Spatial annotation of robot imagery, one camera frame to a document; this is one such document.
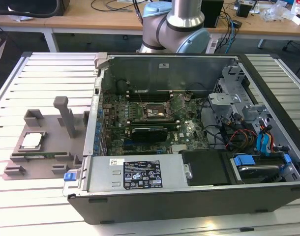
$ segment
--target floor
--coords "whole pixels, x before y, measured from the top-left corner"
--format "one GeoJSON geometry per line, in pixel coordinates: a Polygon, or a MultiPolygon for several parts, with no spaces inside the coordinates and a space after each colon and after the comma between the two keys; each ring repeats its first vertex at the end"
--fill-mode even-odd
{"type": "MultiPolygon", "coordinates": [[[[93,35],[93,34],[56,34],[61,52],[135,52],[141,45],[141,36],[93,35]]],[[[263,49],[258,49],[258,40],[237,39],[230,53],[275,54],[294,72],[300,66],[300,42],[289,45],[287,51],[282,48],[287,41],[267,41],[263,49]]],[[[0,88],[12,71],[22,52],[48,52],[42,34],[11,32],[0,60],[0,88]]]]}

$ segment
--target motherboard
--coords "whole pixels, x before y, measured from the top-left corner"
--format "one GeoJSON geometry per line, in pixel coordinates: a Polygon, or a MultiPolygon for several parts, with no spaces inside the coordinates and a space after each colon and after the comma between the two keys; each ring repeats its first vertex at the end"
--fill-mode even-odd
{"type": "Polygon", "coordinates": [[[167,101],[127,99],[105,93],[104,135],[107,155],[170,154],[209,148],[197,113],[204,99],[174,94],[167,101]]]}

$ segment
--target desk leg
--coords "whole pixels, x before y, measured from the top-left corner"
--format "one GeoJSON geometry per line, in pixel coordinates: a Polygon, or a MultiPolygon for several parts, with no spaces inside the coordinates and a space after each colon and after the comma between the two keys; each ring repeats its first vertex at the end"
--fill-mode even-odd
{"type": "Polygon", "coordinates": [[[47,42],[48,48],[50,49],[50,52],[51,53],[59,52],[60,50],[58,48],[56,38],[52,31],[52,28],[45,28],[43,34],[45,36],[45,40],[47,42]]]}
{"type": "Polygon", "coordinates": [[[206,49],[206,53],[209,53],[209,54],[214,53],[220,38],[221,38],[220,33],[212,33],[210,35],[210,40],[209,40],[209,43],[208,43],[208,46],[207,46],[207,49],[206,49]]]}
{"type": "Polygon", "coordinates": [[[257,47],[259,49],[262,49],[265,43],[266,43],[266,40],[265,39],[261,39],[260,42],[259,42],[259,44],[257,45],[257,47]]]}

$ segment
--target power supply label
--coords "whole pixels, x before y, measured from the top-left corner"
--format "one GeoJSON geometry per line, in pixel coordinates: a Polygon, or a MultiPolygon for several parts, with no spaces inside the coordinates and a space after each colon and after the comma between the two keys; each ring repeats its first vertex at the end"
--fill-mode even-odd
{"type": "Polygon", "coordinates": [[[162,175],[159,161],[124,162],[124,188],[162,188],[162,175]]]}

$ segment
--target electronic device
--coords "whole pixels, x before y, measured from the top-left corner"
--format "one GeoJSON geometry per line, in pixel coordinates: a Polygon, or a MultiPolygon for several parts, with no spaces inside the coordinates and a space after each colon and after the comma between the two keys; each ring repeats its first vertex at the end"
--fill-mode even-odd
{"type": "Polygon", "coordinates": [[[300,131],[245,55],[98,53],[95,66],[81,167],[63,188],[87,223],[270,212],[300,198],[300,131]]]}
{"type": "Polygon", "coordinates": [[[237,29],[242,26],[242,22],[241,21],[232,20],[232,23],[233,23],[233,27],[237,28],[237,29]]]}
{"type": "Polygon", "coordinates": [[[203,0],[201,11],[205,16],[204,27],[216,28],[224,0],[203,0]]]}
{"type": "Polygon", "coordinates": [[[237,16],[248,17],[249,11],[252,9],[253,4],[248,1],[241,1],[238,3],[237,16]]]}
{"type": "Polygon", "coordinates": [[[32,17],[37,17],[37,15],[49,15],[48,17],[51,17],[51,13],[56,10],[58,2],[60,5],[54,15],[62,16],[67,10],[70,0],[0,0],[0,15],[6,15],[7,11],[11,9],[22,12],[22,15],[28,13],[35,15],[32,17]]]}

